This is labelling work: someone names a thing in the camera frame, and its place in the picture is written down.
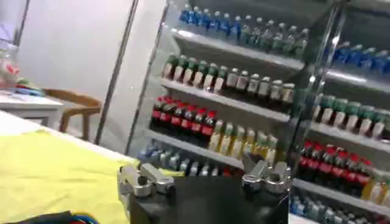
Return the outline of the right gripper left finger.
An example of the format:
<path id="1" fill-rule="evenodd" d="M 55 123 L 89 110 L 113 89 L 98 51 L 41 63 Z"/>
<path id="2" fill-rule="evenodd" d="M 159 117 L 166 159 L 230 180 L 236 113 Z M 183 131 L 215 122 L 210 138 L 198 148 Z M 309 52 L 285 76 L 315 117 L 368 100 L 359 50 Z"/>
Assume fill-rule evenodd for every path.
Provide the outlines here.
<path id="1" fill-rule="evenodd" d="M 149 163 L 142 164 L 139 169 L 131 165 L 120 167 L 117 180 L 120 198 L 128 195 L 134 195 L 138 198 L 148 197 L 153 190 L 168 195 L 176 188 L 173 177 L 164 175 Z"/>

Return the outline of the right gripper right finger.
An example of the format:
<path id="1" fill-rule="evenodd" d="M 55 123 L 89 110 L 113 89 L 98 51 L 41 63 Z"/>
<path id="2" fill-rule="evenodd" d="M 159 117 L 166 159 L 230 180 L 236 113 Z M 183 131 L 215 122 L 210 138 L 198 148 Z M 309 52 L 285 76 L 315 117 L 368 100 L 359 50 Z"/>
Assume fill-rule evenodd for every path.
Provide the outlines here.
<path id="1" fill-rule="evenodd" d="M 245 174 L 242 187 L 247 192 L 258 192 L 266 189 L 272 194 L 284 194 L 290 190 L 292 178 L 291 168 L 285 162 L 271 165 L 261 155 L 243 153 L 241 161 Z"/>

